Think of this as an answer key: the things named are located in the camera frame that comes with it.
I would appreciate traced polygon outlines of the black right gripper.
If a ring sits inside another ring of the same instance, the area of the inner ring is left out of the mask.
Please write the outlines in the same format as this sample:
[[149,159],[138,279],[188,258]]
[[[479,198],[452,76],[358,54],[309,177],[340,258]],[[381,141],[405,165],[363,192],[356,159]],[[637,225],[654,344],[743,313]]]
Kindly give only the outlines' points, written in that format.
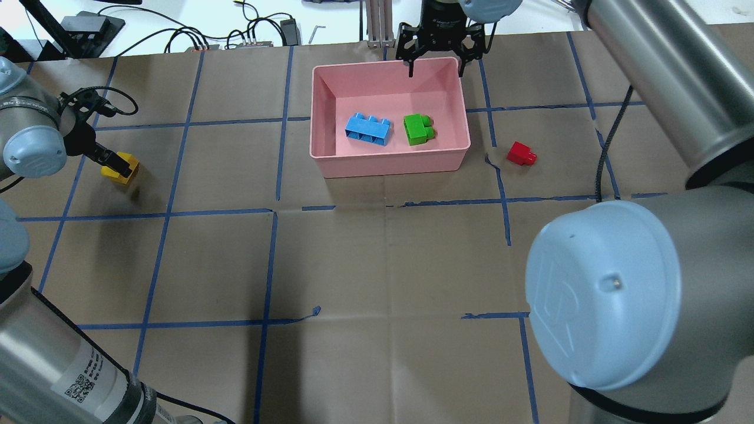
[[401,22],[395,59],[406,60],[408,77],[413,77],[414,62],[428,52],[451,51],[458,57],[458,78],[464,76],[468,60],[487,53],[487,33],[483,24],[468,26],[469,18],[458,2],[422,1],[418,26]]

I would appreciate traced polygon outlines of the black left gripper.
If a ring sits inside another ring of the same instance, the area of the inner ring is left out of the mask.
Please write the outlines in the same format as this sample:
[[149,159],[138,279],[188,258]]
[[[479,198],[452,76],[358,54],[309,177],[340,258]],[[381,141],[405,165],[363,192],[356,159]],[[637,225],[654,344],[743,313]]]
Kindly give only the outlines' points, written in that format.
[[74,110],[67,107],[68,95],[59,95],[59,113],[71,112],[74,123],[70,132],[64,136],[65,150],[68,156],[83,155],[94,162],[105,162],[105,176],[108,179],[129,179],[134,172],[134,156],[125,152],[113,152],[103,147],[96,140],[96,132],[87,121],[76,118]]

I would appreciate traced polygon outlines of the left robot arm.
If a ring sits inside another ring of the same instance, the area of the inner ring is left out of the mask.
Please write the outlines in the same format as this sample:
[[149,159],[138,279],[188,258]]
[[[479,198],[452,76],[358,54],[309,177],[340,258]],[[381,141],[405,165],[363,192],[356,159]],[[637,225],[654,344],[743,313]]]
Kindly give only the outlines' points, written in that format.
[[[29,72],[2,58],[2,182],[64,169],[86,157],[124,181],[138,163],[97,142],[92,114],[134,115],[95,85],[54,95]],[[7,423],[215,423],[231,419],[165,395],[119,364],[34,284],[32,236],[16,210],[2,201],[2,421]]]

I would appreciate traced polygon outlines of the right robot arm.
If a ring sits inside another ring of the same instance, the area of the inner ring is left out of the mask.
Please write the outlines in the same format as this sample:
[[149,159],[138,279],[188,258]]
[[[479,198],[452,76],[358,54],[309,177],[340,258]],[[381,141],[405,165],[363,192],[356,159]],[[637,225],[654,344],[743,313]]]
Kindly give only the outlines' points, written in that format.
[[562,1],[690,168],[686,191],[553,220],[525,270],[571,423],[698,423],[752,356],[752,69],[684,1]]

